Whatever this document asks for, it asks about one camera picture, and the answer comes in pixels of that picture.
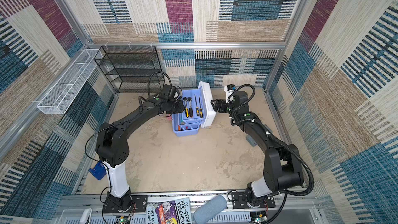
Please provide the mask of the long black screwdriver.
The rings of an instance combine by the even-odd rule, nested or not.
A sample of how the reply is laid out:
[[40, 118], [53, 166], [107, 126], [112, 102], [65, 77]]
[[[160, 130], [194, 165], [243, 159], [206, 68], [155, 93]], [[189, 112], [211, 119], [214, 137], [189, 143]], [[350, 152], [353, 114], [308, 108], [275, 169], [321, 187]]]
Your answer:
[[196, 115], [199, 117], [200, 116], [200, 111], [199, 111], [199, 106], [198, 106], [196, 94], [194, 94], [194, 98], [195, 98]]

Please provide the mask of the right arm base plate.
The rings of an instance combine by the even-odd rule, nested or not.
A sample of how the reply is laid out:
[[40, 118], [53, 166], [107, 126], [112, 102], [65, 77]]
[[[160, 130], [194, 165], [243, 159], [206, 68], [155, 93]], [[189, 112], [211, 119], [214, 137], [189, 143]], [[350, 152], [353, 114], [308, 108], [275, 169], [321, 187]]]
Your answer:
[[275, 201], [267, 197], [256, 198], [251, 193], [240, 192], [231, 190], [227, 197], [232, 202], [234, 209], [245, 208], [274, 208], [276, 207]]

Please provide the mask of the black handled ratchet wrench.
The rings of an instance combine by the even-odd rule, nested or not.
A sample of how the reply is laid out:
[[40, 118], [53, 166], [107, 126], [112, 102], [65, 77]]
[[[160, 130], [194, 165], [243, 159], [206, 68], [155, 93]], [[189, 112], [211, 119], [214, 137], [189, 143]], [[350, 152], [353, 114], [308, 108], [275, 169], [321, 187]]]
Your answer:
[[192, 102], [192, 98], [188, 97], [187, 101], [189, 103], [189, 108], [188, 108], [189, 117], [193, 118], [193, 109], [192, 109], [192, 103], [191, 103]]

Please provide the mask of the yellow handled ratchet wrench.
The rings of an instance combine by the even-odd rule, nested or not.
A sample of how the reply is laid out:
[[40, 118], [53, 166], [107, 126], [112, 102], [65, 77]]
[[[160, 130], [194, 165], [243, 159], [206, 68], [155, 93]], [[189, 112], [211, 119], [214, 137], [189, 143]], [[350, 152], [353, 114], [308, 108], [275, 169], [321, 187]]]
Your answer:
[[183, 105], [184, 105], [184, 114], [185, 114], [186, 118], [189, 118], [190, 115], [189, 115], [189, 110], [187, 107], [187, 98], [183, 97], [182, 99], [183, 99]]

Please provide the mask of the small yellow black screwdriver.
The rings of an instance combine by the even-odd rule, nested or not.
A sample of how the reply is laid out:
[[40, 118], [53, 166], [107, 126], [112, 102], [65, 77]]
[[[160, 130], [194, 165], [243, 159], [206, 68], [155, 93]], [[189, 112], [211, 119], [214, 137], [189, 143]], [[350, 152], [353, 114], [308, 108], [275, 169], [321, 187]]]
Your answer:
[[199, 114], [200, 114], [200, 117], [203, 118], [203, 108], [202, 108], [200, 96], [199, 96]]

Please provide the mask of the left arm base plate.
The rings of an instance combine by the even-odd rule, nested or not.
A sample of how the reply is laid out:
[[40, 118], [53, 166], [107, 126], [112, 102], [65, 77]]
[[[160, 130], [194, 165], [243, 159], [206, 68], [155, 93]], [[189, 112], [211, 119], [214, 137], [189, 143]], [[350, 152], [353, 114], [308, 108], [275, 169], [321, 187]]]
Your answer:
[[146, 211], [147, 195], [130, 195], [122, 198], [116, 198], [112, 195], [107, 196], [103, 205], [102, 213], [143, 213]]

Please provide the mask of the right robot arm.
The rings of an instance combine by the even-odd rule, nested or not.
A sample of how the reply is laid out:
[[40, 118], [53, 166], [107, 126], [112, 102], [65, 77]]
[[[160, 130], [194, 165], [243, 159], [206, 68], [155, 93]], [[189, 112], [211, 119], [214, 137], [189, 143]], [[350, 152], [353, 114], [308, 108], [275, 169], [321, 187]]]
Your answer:
[[302, 197], [313, 191], [313, 173], [300, 157], [298, 148], [272, 134], [247, 104], [238, 107], [234, 102], [217, 99], [211, 105], [214, 111], [229, 114], [231, 125], [240, 127], [264, 153], [263, 176], [246, 188], [249, 207], [258, 207], [266, 198], [278, 194]]

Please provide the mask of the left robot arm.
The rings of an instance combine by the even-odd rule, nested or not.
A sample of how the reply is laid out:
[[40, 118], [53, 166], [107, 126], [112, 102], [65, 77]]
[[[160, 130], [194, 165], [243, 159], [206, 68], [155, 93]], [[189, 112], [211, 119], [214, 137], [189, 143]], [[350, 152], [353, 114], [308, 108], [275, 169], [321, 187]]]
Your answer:
[[97, 136], [95, 152], [107, 170], [110, 192], [105, 203], [119, 212], [131, 208], [131, 189], [126, 179], [125, 162], [129, 156], [128, 138], [144, 123], [162, 113], [184, 112], [181, 99], [168, 96], [139, 97], [139, 107], [111, 124], [104, 123]]

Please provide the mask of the blue white plastic toolbox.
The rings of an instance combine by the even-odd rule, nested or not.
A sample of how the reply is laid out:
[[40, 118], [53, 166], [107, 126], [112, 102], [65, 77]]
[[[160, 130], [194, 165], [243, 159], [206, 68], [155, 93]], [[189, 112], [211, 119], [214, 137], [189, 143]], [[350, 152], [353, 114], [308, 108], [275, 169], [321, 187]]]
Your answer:
[[[195, 98], [194, 94], [196, 94], [197, 102], [199, 106], [199, 96], [201, 97], [201, 104], [203, 108], [203, 118], [196, 115], [195, 108]], [[184, 90], [182, 92], [183, 97], [191, 97], [192, 98], [192, 109], [193, 109], [193, 118], [186, 118], [184, 112], [179, 114], [174, 114], [172, 116], [172, 124], [173, 124], [173, 132], [177, 137], [184, 137], [189, 135], [196, 135], [199, 132], [200, 128], [210, 127], [214, 121], [216, 116], [216, 112], [213, 110], [211, 105], [211, 100], [213, 100], [210, 84], [200, 81], [199, 86], [196, 89]], [[178, 125], [187, 124], [188, 130], [186, 131], [178, 131]]]

